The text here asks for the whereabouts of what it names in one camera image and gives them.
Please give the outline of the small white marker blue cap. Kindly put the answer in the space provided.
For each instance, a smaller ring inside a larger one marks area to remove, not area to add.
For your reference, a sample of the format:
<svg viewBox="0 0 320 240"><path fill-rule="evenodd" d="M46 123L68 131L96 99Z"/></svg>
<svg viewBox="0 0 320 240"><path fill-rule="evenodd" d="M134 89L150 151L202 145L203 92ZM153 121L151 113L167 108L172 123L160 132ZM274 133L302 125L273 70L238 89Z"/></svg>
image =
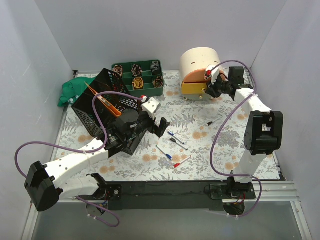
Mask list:
<svg viewBox="0 0 320 240"><path fill-rule="evenodd" d="M178 142L180 142L181 144L185 144L185 142L182 140L182 139L180 139L179 137L177 137L177 135L175 134L175 133L173 133L172 131L168 131L167 132L170 136L172 136L174 139L176 139Z"/></svg>

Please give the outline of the orange file folder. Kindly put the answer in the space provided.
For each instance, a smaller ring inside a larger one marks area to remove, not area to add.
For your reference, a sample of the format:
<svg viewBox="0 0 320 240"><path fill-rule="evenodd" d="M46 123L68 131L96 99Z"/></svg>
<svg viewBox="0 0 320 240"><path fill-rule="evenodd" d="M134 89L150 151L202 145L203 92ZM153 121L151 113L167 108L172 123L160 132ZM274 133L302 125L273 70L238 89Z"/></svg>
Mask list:
<svg viewBox="0 0 320 240"><path fill-rule="evenodd" d="M89 88L89 90L93 93L94 96L98 95L98 92L95 91L92 87L90 87L89 84L87 84L86 82L85 84ZM118 118L122 115L122 113L115 106L113 106L108 100L106 100L103 96L100 95L97 98L114 117Z"/></svg>

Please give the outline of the round cream drawer cabinet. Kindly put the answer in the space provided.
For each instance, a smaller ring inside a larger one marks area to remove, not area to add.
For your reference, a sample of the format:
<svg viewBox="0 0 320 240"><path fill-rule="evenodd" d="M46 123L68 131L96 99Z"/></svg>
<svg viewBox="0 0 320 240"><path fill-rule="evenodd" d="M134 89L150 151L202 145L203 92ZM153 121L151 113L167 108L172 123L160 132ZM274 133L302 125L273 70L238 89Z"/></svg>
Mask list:
<svg viewBox="0 0 320 240"><path fill-rule="evenodd" d="M179 60L181 94L194 101L212 99L206 94L207 82L205 70L220 63L218 53L209 47L196 47L186 51Z"/></svg>

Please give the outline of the black mesh file organizer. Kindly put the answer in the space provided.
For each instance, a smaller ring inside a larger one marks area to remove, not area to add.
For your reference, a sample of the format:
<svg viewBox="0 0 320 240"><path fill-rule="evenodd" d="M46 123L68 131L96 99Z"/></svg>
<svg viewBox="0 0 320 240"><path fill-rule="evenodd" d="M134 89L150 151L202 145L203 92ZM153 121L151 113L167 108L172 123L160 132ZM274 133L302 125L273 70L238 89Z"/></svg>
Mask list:
<svg viewBox="0 0 320 240"><path fill-rule="evenodd" d="M129 93L121 77L106 68L98 74L89 86L98 93L106 91ZM139 113L145 112L142 110L142 103L127 96L116 94L103 94L101 96L115 106L121 112L121 116L113 116L98 98L94 101L95 107L93 107L94 94L88 87L72 105L72 109L92 137L104 141L103 128L106 129L108 140L104 148L109 151L110 156L119 152L132 156L147 132L145 130L140 134L135 133Z"/></svg>

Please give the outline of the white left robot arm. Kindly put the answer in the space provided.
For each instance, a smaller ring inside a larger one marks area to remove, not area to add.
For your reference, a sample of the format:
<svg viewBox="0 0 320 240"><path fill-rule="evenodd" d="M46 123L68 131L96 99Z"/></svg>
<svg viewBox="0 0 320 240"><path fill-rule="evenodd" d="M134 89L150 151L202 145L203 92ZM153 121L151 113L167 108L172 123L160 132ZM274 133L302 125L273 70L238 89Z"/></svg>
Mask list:
<svg viewBox="0 0 320 240"><path fill-rule="evenodd" d="M119 152L132 155L146 132L162 137L170 126L164 117L156 125L155 118L146 111L126 109L111 122L107 135L101 135L80 149L63 158L42 164L33 163L28 171L24 187L39 212L53 207L60 199L88 196L94 200L111 198L110 187L98 174L74 176L87 167L106 160Z"/></svg>

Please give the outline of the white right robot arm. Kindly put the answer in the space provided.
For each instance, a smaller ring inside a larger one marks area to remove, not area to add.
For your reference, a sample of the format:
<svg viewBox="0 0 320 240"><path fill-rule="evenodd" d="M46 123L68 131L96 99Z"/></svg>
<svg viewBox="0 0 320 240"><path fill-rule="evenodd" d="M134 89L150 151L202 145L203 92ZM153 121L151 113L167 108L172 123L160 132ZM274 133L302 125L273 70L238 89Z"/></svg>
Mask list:
<svg viewBox="0 0 320 240"><path fill-rule="evenodd" d="M246 84L243 67L230 67L229 75L214 65L204 71L206 94L218 98L229 95L248 115L243 143L245 151L238 166L227 175L226 192L232 199L253 191L252 177L262 161L282 144L284 115L267 107L256 95L253 86Z"/></svg>

